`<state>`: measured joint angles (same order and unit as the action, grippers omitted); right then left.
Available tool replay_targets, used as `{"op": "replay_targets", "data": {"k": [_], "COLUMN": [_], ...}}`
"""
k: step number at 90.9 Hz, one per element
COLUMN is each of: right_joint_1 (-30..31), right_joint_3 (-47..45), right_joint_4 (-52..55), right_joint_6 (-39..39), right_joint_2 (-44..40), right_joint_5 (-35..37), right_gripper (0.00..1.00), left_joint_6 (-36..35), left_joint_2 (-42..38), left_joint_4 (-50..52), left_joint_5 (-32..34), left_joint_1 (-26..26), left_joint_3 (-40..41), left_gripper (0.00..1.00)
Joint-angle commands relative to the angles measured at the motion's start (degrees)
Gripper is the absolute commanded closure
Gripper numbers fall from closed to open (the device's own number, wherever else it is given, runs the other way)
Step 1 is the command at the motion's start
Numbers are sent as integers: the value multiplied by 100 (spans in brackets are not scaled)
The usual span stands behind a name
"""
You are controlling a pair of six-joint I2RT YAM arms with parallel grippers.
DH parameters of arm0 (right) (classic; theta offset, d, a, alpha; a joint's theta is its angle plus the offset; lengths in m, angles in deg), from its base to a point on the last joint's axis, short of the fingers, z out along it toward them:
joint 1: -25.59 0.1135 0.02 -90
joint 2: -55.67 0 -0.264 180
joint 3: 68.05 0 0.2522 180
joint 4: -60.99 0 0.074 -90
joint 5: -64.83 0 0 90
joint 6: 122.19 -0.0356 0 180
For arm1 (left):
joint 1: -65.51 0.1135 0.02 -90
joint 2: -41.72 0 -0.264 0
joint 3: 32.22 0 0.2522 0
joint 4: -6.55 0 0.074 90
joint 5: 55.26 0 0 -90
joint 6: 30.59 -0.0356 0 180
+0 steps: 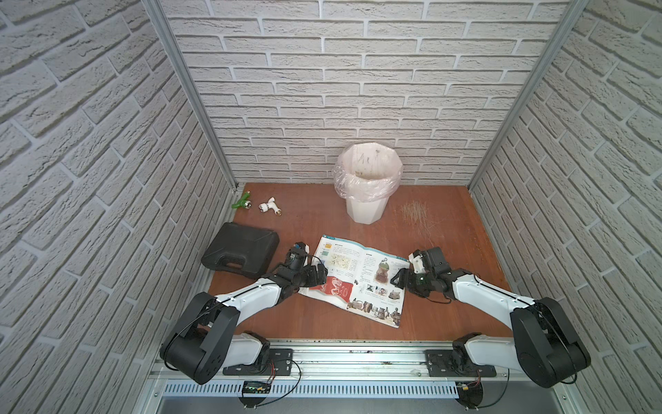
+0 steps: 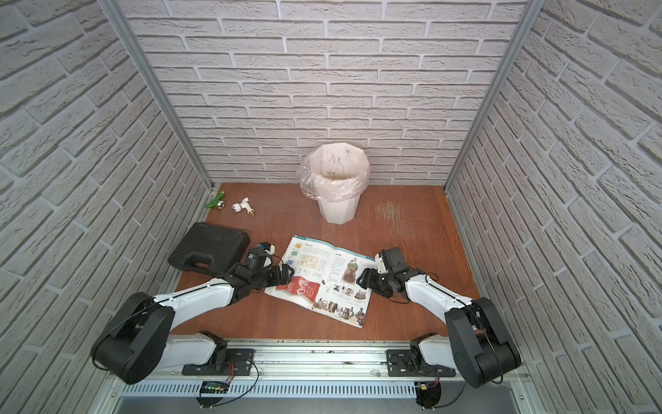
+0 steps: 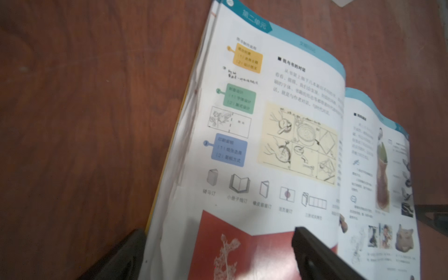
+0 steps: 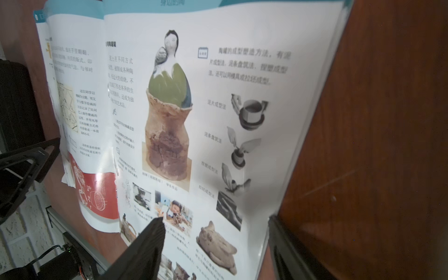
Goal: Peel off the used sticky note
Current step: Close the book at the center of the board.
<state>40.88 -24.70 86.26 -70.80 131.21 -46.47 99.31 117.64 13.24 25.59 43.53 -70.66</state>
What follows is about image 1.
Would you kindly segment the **yellow art textbook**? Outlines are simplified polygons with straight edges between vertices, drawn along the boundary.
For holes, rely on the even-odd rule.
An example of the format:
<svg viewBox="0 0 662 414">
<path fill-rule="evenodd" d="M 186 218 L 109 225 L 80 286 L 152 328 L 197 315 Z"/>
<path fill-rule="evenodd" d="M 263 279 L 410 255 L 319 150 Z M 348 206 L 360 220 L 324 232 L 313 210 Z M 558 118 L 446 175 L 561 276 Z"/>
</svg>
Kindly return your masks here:
<svg viewBox="0 0 662 414">
<path fill-rule="evenodd" d="M 302 288 L 300 294 L 396 329 L 400 326 L 405 291 L 391 279 L 410 268 L 407 260 L 355 241 L 323 236 L 313 261 L 327 269 L 326 283 Z"/>
</svg>

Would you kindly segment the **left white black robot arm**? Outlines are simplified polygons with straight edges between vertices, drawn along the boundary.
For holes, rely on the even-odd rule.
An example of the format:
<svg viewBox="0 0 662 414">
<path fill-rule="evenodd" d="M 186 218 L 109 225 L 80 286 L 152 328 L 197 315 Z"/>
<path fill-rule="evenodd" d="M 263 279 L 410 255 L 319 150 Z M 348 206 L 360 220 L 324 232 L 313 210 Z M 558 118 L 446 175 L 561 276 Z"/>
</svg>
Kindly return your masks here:
<svg viewBox="0 0 662 414">
<path fill-rule="evenodd" d="M 226 367 L 259 373 L 270 368 L 270 342 L 258 334 L 237 334 L 239 324 L 281 304 L 302 288 L 326 283 L 327 267 L 297 243 L 285 260 L 253 284 L 232 293 L 198 293 L 173 323 L 160 347 L 166 368 L 203 385 Z"/>
</svg>

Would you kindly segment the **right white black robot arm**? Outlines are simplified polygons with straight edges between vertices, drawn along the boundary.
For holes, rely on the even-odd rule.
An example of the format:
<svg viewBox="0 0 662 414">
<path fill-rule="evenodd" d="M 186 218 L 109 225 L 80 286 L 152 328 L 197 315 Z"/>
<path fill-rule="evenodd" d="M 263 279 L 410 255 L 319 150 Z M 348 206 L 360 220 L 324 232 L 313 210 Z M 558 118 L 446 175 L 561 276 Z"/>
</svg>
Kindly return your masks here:
<svg viewBox="0 0 662 414">
<path fill-rule="evenodd" d="M 503 367 L 550 388 L 572 384 L 591 366 L 591 355 L 563 307 L 552 298 L 529 298 L 494 286 L 465 269 L 451 269 L 440 248 L 417 250 L 391 284 L 420 298 L 442 293 L 448 303 L 471 305 L 511 330 L 511 337 L 470 333 L 453 342 L 454 368 L 469 376 L 470 364 Z"/>
</svg>

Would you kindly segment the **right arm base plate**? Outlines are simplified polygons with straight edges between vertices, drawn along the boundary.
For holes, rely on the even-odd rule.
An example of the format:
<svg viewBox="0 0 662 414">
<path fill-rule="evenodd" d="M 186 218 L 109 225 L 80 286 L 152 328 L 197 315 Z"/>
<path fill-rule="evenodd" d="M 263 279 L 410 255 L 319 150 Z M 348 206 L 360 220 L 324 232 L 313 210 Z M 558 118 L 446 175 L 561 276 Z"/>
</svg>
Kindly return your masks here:
<svg viewBox="0 0 662 414">
<path fill-rule="evenodd" d="M 456 349 L 428 349 L 424 351 L 429 377 L 495 378 L 493 366 L 476 365 L 469 357 Z"/>
</svg>

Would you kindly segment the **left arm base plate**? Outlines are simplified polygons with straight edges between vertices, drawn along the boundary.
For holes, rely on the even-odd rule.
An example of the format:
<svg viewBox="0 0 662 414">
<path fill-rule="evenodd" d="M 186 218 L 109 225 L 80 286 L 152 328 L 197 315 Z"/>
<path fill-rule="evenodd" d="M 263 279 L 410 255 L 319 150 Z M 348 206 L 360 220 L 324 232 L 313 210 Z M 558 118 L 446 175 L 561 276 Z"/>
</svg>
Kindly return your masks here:
<svg viewBox="0 0 662 414">
<path fill-rule="evenodd" d="M 281 377 L 291 374 L 294 350 L 292 348 L 270 348 L 268 352 L 259 356 L 251 365 L 236 365 L 224 367 L 225 376 L 263 376 Z"/>
</svg>

